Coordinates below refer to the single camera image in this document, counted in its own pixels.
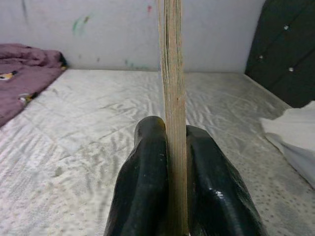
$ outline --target white mattress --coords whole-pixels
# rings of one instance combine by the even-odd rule
[[[263,136],[289,108],[244,75],[186,75],[187,123],[240,171],[271,236],[311,236],[315,193]],[[140,119],[161,115],[156,72],[68,70],[0,129],[0,235],[103,235]]]

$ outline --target wooden stick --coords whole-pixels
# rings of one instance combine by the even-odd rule
[[[181,0],[160,2],[159,41],[168,142],[168,234],[188,234],[186,114],[183,57],[181,51]]]

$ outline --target red paint mark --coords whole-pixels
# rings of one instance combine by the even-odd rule
[[[152,10],[152,6],[151,5],[148,5],[148,13],[150,13]]]

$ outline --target green paint mark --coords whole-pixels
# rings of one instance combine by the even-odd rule
[[[84,18],[83,23],[86,24],[86,23],[89,21],[89,19],[90,19],[90,16],[86,16],[86,17]]]
[[[78,18],[72,26],[72,34],[73,35],[82,35],[84,32],[85,24],[92,18],[92,14],[88,16],[81,16]]]
[[[73,35],[75,35],[75,32],[76,32],[76,30],[77,30],[77,26],[78,26],[79,20],[80,20],[80,18],[77,19],[77,20],[73,23],[73,26],[72,26],[72,33],[73,33]]]

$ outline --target white cloth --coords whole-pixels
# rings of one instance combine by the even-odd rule
[[[262,118],[261,123],[266,138],[315,188],[315,101],[288,109],[275,120]]]

